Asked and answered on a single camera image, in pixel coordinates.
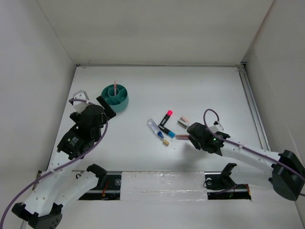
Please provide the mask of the pink highlighter clear cap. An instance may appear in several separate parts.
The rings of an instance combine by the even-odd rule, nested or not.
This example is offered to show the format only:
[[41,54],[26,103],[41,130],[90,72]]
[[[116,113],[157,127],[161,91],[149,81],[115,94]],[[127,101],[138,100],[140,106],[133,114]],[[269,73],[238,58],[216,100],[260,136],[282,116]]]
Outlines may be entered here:
[[189,135],[176,135],[177,140],[189,140]]

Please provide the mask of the thin pink pen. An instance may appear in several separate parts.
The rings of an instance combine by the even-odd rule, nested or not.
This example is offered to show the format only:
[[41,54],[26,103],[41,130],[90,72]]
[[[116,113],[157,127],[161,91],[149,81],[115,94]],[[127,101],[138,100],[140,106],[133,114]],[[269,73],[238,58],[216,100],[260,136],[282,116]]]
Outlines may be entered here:
[[117,95],[117,83],[114,81],[114,96]]

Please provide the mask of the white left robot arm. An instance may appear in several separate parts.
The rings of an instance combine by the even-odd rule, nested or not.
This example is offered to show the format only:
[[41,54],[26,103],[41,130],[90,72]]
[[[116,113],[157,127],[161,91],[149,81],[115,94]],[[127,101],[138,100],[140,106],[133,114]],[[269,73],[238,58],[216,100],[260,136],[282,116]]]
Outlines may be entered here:
[[9,208],[18,218],[33,229],[55,229],[62,220],[67,206],[92,188],[106,185],[107,171],[97,164],[88,166],[75,183],[65,188],[65,182],[74,168],[104,138],[109,120],[116,116],[102,96],[98,104],[87,99],[73,97],[69,102],[75,112],[70,115],[74,126],[62,137],[51,165],[45,174],[26,186],[18,195],[35,186],[32,194],[23,202],[14,198]]

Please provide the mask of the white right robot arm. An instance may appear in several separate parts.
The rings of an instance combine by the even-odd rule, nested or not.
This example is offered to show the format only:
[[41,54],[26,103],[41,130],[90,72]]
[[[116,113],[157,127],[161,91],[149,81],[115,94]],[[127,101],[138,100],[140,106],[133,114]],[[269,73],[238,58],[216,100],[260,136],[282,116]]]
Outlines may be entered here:
[[295,153],[267,151],[244,145],[222,131],[219,122],[207,127],[194,123],[187,128],[188,139],[197,150],[234,159],[220,174],[207,177],[210,190],[219,194],[238,185],[252,184],[272,189],[279,196],[297,201],[305,185],[305,167]]

